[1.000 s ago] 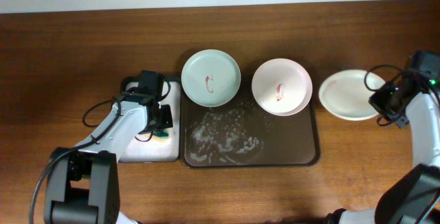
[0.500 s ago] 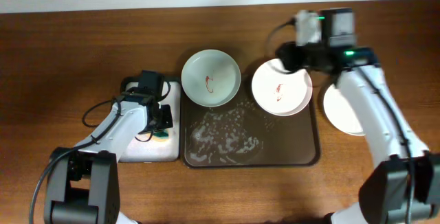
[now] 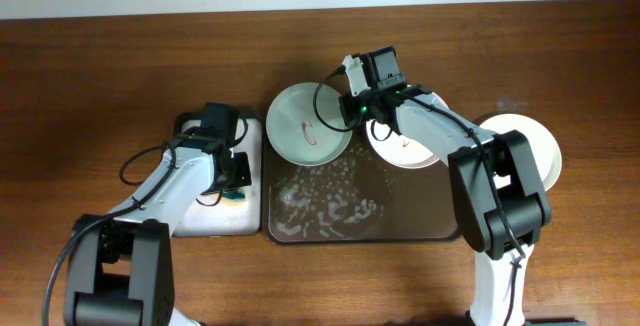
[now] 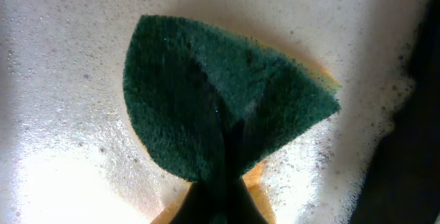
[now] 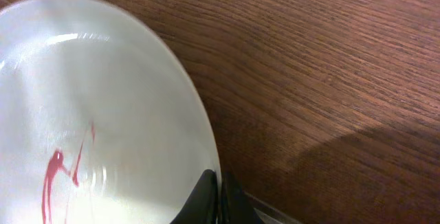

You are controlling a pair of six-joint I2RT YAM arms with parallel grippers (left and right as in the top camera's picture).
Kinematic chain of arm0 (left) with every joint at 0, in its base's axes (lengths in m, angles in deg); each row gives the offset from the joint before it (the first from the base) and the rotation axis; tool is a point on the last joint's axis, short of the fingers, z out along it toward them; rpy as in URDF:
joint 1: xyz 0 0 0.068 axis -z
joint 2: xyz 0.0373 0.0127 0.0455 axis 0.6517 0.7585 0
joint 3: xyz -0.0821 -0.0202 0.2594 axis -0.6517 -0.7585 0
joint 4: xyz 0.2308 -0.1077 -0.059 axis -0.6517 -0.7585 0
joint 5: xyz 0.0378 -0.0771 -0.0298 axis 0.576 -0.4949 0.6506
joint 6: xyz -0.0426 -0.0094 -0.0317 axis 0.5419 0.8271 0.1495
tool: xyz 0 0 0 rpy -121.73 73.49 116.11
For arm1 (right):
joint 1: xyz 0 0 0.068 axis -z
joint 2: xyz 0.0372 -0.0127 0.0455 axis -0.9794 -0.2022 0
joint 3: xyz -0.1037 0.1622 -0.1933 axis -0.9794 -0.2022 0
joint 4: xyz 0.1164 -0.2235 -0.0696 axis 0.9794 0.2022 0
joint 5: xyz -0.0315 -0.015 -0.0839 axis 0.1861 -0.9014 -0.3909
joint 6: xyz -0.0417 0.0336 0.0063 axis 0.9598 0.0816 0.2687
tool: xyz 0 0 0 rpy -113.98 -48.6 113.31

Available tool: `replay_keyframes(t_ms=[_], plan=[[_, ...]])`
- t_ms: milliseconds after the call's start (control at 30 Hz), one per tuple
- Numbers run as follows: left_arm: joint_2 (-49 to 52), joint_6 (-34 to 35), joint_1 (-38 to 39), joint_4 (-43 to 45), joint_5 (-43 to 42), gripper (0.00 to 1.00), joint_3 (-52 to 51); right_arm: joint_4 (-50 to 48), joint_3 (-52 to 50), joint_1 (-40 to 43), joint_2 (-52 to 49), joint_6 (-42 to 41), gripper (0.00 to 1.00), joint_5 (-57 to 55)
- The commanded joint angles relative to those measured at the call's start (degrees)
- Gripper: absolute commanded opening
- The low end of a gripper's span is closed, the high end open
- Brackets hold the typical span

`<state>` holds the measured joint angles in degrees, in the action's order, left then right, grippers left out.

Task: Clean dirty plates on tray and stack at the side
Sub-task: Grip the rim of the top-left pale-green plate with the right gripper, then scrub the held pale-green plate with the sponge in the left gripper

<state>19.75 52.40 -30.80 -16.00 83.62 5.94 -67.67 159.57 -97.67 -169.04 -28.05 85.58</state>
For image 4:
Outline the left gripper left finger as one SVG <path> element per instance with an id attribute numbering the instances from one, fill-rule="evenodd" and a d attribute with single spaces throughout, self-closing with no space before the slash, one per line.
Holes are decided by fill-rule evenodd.
<path id="1" fill-rule="evenodd" d="M 217 213 L 207 187 L 202 183 L 193 183 L 174 215 L 170 224 L 209 224 Z"/>

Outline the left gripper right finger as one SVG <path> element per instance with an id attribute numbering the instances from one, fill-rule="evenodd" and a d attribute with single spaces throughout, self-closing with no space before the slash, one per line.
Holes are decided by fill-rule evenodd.
<path id="1" fill-rule="evenodd" d="M 228 184 L 225 210 L 227 224 L 268 224 L 257 209 L 242 179 Z"/>

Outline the green yellow scrub sponge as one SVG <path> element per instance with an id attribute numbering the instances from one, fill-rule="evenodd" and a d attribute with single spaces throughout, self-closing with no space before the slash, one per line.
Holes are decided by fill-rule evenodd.
<path id="1" fill-rule="evenodd" d="M 135 134 L 163 170 L 204 184 L 227 223 L 228 184 L 337 113 L 301 63 L 243 35 L 177 16 L 137 22 L 123 73 Z"/>

